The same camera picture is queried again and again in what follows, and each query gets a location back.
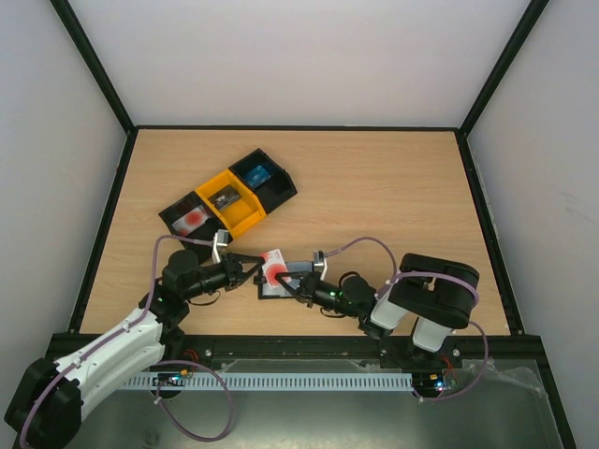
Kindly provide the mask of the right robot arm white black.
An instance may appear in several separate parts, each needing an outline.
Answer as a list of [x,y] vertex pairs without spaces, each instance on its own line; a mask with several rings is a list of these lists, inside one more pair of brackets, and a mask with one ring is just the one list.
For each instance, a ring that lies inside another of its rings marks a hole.
[[416,253],[405,254],[397,273],[380,289],[356,272],[342,276],[336,284],[324,281],[315,271],[275,275],[297,302],[355,318],[358,328],[375,340],[389,336],[407,313],[414,314],[408,354],[421,367],[440,356],[452,331],[470,324],[479,301],[479,279],[479,272],[469,265]]

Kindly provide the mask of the black leather card holder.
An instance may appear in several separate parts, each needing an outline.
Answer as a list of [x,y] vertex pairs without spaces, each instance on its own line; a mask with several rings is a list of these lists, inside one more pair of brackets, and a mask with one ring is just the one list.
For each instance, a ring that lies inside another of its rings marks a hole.
[[[286,264],[288,271],[310,271],[314,270],[314,264],[309,261],[294,261]],[[270,286],[267,283],[265,271],[261,268],[254,277],[254,285],[257,289],[257,298],[259,300],[292,298],[292,296],[281,286]]]

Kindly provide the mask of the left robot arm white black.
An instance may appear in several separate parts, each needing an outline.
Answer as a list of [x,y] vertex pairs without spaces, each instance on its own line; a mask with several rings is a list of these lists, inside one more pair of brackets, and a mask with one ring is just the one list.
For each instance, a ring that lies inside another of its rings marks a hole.
[[177,344],[192,298],[233,290],[263,263],[261,256],[225,253],[204,266],[191,250],[173,253],[147,296],[121,323],[69,355],[41,357],[27,367],[5,413],[20,447],[69,444],[95,407]]

